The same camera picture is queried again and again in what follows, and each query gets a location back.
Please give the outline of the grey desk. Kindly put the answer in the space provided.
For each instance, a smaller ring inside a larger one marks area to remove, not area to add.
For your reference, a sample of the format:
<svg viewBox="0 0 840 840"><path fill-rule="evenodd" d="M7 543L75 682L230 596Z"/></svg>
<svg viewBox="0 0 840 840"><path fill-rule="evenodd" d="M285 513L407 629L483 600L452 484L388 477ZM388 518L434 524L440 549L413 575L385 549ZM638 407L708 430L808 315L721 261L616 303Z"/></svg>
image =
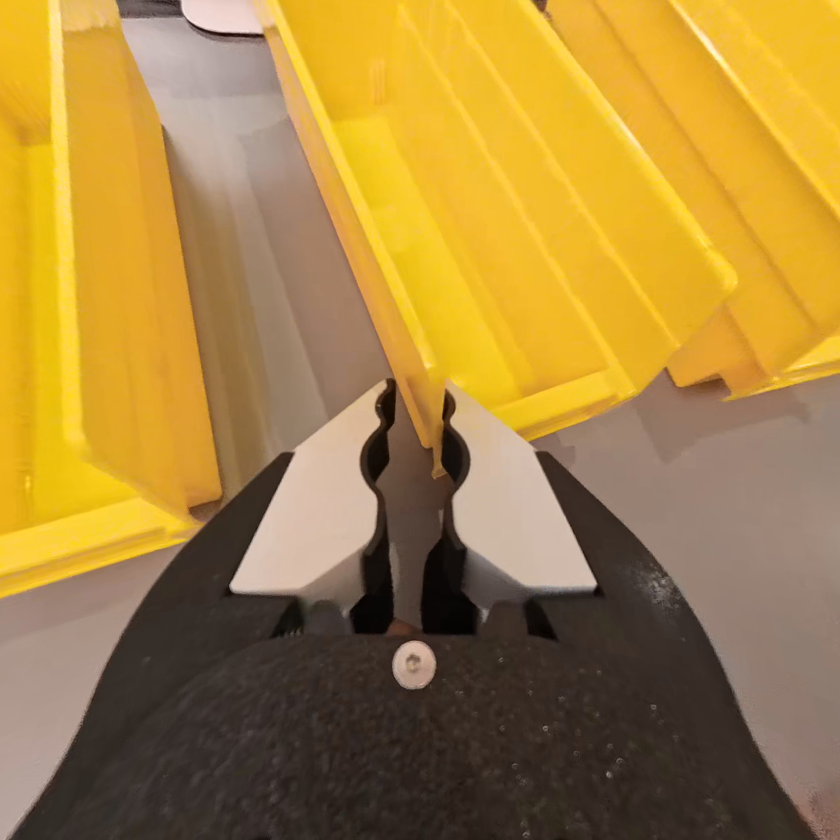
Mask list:
<svg viewBox="0 0 840 840"><path fill-rule="evenodd" d="M260 37L119 2L164 129L224 500L391 373ZM660 375L538 440L677 583L752 734L838 838L838 377L722 402ZM73 739L176 549L2 600L2 838Z"/></svg>

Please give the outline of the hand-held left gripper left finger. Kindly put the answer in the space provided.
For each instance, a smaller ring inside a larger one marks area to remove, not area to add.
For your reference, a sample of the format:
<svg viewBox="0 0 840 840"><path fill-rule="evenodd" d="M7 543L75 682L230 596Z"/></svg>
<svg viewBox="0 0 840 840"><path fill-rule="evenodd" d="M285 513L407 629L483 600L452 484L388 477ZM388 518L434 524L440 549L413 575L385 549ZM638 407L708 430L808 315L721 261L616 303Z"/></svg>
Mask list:
<svg viewBox="0 0 840 840"><path fill-rule="evenodd" d="M382 380L313 433L288 466L229 589L329 608L357 634L384 634L394 618L385 500L396 383Z"/></svg>

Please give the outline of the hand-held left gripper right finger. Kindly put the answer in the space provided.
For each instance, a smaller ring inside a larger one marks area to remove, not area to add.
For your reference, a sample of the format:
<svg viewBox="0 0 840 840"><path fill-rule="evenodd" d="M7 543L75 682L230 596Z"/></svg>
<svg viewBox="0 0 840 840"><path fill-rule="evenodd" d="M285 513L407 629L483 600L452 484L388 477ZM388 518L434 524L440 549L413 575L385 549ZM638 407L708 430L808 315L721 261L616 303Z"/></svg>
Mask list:
<svg viewBox="0 0 840 840"><path fill-rule="evenodd" d="M539 627L541 599L597 594L597 581L540 453L459 387L448 387L440 464L451 487L424 566L425 634Z"/></svg>

